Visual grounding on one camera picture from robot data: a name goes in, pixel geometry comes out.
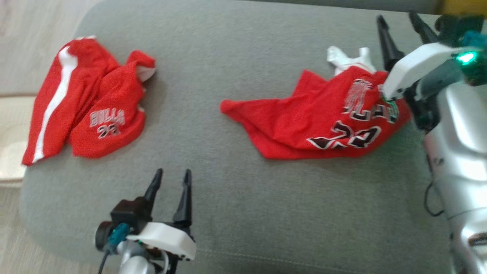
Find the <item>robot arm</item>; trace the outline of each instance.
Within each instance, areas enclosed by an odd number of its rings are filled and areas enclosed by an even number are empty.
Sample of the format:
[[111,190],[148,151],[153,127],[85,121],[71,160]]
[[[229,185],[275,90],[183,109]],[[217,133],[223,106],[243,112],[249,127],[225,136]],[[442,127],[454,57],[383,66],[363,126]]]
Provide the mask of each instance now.
[[151,217],[162,173],[157,170],[143,197],[121,200],[110,212],[112,220],[99,225],[95,245],[105,252],[99,274],[110,254],[122,255],[120,274],[175,274],[178,261],[195,259],[196,243],[190,231],[191,170],[186,170],[181,200],[170,223],[152,222]]
[[[383,54],[385,64],[395,65],[382,92],[403,97],[425,132],[431,186],[450,226],[452,273],[487,274],[487,105],[476,90],[487,89],[487,45],[461,44],[481,36],[483,18],[440,17],[437,37],[417,14],[410,18],[428,43],[404,58]],[[393,43],[381,46],[397,52]]]

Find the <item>wooden floor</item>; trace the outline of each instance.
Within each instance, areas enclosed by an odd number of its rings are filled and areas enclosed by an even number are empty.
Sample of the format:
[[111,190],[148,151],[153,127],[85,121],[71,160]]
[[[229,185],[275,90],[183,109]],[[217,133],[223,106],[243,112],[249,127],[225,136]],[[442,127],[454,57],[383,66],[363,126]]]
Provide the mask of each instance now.
[[[0,0],[0,96],[36,94],[57,51],[100,1]],[[20,221],[19,195],[19,188],[0,187],[0,273],[97,273],[98,266],[59,258],[36,244]]]

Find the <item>printed number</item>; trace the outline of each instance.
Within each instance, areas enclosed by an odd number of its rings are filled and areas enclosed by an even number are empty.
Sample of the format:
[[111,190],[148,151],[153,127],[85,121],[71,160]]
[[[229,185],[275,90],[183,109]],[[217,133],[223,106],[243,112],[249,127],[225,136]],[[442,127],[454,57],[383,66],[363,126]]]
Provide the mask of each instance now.
[[100,126],[97,129],[97,132],[100,133],[98,136],[98,139],[105,138],[107,135],[118,135],[120,134],[120,131],[118,130],[118,125],[117,124],[110,124],[108,126]]
[[340,143],[339,141],[337,141],[337,139],[350,138],[354,134],[352,129],[349,126],[343,124],[341,121],[338,121],[333,126],[332,131],[335,133],[342,132],[342,134],[333,138],[325,138],[325,137],[309,138],[308,141],[319,149],[329,149],[330,147],[344,148],[346,146]]
[[[338,121],[332,128],[332,132],[342,132],[341,135],[333,138],[317,137],[306,139],[312,145],[319,149],[340,149],[352,146],[355,148],[368,147],[380,134],[380,127],[373,126],[366,130],[360,130],[354,134],[352,128]],[[344,145],[339,139],[350,138],[347,145]]]

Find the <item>red fabric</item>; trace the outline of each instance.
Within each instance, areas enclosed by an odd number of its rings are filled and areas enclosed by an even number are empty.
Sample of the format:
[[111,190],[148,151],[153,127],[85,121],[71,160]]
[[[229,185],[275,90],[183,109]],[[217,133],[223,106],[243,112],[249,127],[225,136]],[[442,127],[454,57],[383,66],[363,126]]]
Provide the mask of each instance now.
[[[93,38],[75,39],[64,45],[36,97],[22,163],[32,165],[58,154],[68,137],[77,155],[86,157],[102,157],[137,138],[144,126],[144,115],[137,110],[143,95],[137,78],[139,64],[155,66],[152,58],[135,51],[128,64],[120,67]],[[120,134],[113,138],[116,141],[109,141],[112,138],[107,137],[83,150],[80,148],[85,145],[83,139],[90,139],[91,133],[83,132],[80,125],[90,119],[95,105],[123,110],[125,124],[119,129]],[[113,147],[107,149],[110,142]]]
[[266,158],[359,157],[410,118],[403,100],[382,99],[386,77],[352,66],[327,82],[304,71],[289,98],[224,100],[220,109],[243,125]]
[[75,156],[100,158],[126,146],[144,129],[145,114],[138,103],[144,87],[137,67],[154,68],[155,60],[134,51],[121,66],[101,81],[100,99],[70,134]]
[[[62,70],[73,66],[75,69],[70,76],[65,73],[68,85],[63,92],[60,88]],[[24,165],[61,151],[73,126],[90,108],[103,76],[118,66],[115,58],[94,39],[73,40],[61,48],[34,102],[29,141],[22,160]],[[56,99],[61,99],[57,106]],[[51,109],[55,107],[52,112],[47,111],[50,104]],[[36,147],[38,156],[34,159]]]

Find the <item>white fabric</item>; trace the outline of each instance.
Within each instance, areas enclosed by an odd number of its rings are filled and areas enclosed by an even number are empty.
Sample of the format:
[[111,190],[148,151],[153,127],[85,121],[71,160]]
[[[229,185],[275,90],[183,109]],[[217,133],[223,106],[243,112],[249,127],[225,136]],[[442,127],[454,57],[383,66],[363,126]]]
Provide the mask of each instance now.
[[137,76],[142,82],[152,77],[155,73],[155,68],[148,68],[144,66],[137,66]]
[[344,72],[351,66],[357,66],[370,73],[375,73],[377,70],[375,69],[374,65],[372,65],[372,61],[370,60],[369,48],[360,48],[359,52],[360,56],[353,59],[348,57],[338,47],[331,46],[328,48],[328,56],[326,60],[336,66],[335,76]]
[[47,105],[47,109],[44,112],[44,117],[42,119],[42,126],[40,128],[39,136],[37,137],[36,150],[34,152],[33,163],[44,158],[44,135],[46,134],[47,124],[49,123],[49,118],[53,114],[54,110],[61,104],[64,97],[68,93],[69,81],[71,79],[71,73],[78,66],[78,58],[76,56],[70,55],[68,53],[69,47],[63,48],[59,52],[59,62],[61,63],[61,82],[54,93],[53,98]]

